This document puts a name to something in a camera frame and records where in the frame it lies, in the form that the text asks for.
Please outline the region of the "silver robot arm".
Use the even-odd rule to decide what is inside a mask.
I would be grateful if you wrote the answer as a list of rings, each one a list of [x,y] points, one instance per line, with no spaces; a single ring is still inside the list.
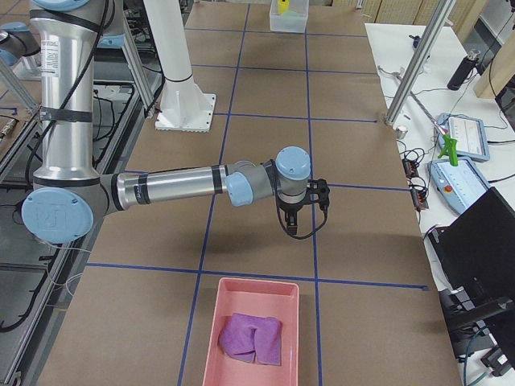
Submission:
[[[225,193],[234,206],[275,199],[285,231],[319,184],[308,153],[297,146],[273,160],[162,172],[99,174],[93,166],[93,57],[99,43],[125,41],[119,1],[34,1],[31,22],[42,56],[43,162],[22,206],[23,223],[41,240],[64,244],[103,217],[135,205]]]
[[[20,60],[29,69],[41,66],[41,48],[25,23],[10,22],[1,25],[1,59],[12,67]]]

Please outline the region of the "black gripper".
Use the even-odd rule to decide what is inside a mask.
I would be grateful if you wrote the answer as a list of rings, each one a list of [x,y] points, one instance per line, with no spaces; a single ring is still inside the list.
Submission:
[[[278,195],[279,207],[285,214],[286,232],[296,236],[298,232],[298,212],[311,201],[308,193],[299,195]]]

